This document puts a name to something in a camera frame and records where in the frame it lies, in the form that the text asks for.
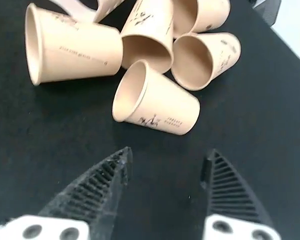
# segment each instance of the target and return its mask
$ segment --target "paper cup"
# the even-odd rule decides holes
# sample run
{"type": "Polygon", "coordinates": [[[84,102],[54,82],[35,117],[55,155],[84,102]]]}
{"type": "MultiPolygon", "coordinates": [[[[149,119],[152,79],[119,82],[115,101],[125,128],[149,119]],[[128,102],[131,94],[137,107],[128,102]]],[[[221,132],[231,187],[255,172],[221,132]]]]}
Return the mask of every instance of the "paper cup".
{"type": "Polygon", "coordinates": [[[200,113],[198,99],[152,69],[145,60],[135,62],[116,90],[112,116],[167,133],[184,135],[200,113]]]}
{"type": "Polygon", "coordinates": [[[220,27],[230,13],[229,0],[173,0],[173,36],[220,27]]]}
{"type": "Polygon", "coordinates": [[[119,71],[123,58],[116,28],[79,23],[34,3],[25,14],[25,47],[34,85],[111,76],[119,71]]]}
{"type": "Polygon", "coordinates": [[[82,23],[98,23],[125,0],[94,0],[97,10],[84,5],[80,0],[50,0],[60,6],[75,20],[82,23]]]}
{"type": "Polygon", "coordinates": [[[174,56],[173,3],[171,0],[137,0],[123,29],[122,67],[144,59],[159,73],[167,72],[174,56]]]}
{"type": "Polygon", "coordinates": [[[241,45],[228,32],[187,33],[173,44],[171,67],[175,80],[185,89],[198,91],[238,61],[241,45]]]}

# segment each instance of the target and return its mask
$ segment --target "tipped-over paper cup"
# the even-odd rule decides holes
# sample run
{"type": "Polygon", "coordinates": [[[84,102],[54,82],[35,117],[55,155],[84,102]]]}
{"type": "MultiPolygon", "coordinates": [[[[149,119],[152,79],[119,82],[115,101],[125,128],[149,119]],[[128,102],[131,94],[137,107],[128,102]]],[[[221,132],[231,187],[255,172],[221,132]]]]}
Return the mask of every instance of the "tipped-over paper cup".
{"type": "Polygon", "coordinates": [[[171,68],[173,11],[171,0],[136,1],[121,31],[125,69],[141,59],[159,73],[171,68]]]}
{"type": "Polygon", "coordinates": [[[200,113],[198,99],[169,78],[152,69],[145,60],[135,62],[116,90],[112,116],[117,122],[184,135],[200,113]]]}
{"type": "Polygon", "coordinates": [[[229,0],[173,0],[173,36],[216,29],[227,20],[229,0]]]}
{"type": "Polygon", "coordinates": [[[174,42],[173,52],[171,72],[175,80],[185,89],[197,91],[235,65],[241,45],[228,32],[187,33],[174,42]]]}
{"type": "Polygon", "coordinates": [[[25,48],[34,85],[111,76],[119,71],[123,58],[116,28],[79,23],[34,3],[25,14],[25,48]]]}
{"type": "Polygon", "coordinates": [[[95,5],[98,6],[94,10],[84,5],[80,0],[50,0],[59,5],[71,17],[82,23],[98,23],[111,13],[125,0],[94,0],[95,5]]]}

